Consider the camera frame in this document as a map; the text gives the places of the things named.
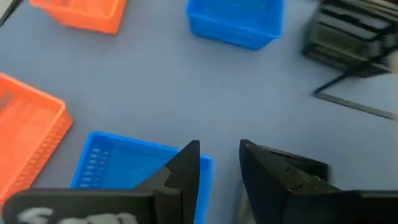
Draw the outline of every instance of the orange plastic tray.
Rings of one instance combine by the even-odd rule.
[[[117,34],[127,0],[30,0],[60,23]]]
[[[71,125],[63,101],[0,73],[0,208],[33,184]]]

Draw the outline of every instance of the black mount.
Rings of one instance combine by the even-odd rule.
[[[193,224],[199,181],[200,143],[192,141],[132,190],[30,189],[8,199],[2,214],[5,223],[75,218],[130,224],[134,218],[140,224]]]
[[[340,190],[319,178],[326,164],[249,140],[239,159],[256,223],[398,223],[398,191]]]

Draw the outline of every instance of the plastic basket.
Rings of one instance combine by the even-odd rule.
[[[0,73],[0,207],[32,185],[71,125],[63,101]]]
[[[93,132],[88,137],[72,181],[73,189],[132,189],[178,153],[174,147]],[[201,155],[195,224],[205,222],[213,159]]]
[[[60,23],[117,34],[127,0],[30,0]]]
[[[283,0],[189,0],[195,35],[258,50],[282,33]]]

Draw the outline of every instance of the blue table surface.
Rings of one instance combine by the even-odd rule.
[[[186,3],[129,1],[118,35],[64,27],[27,2],[1,27],[0,71],[65,100],[75,119],[34,187],[68,187],[100,130],[176,147],[199,139],[215,160],[207,223],[235,218],[240,139],[326,162],[342,189],[398,188],[394,122],[310,97],[339,74],[300,55],[317,1],[286,0],[283,37],[258,52],[192,35]],[[331,91],[391,109],[391,83]]]

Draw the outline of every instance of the blue plastic bin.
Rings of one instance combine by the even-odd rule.
[[[132,189],[178,153],[174,147],[93,132],[75,172],[73,189]],[[213,177],[213,159],[200,157],[195,224],[204,224]]]
[[[282,33],[283,0],[189,0],[195,35],[259,50]]]

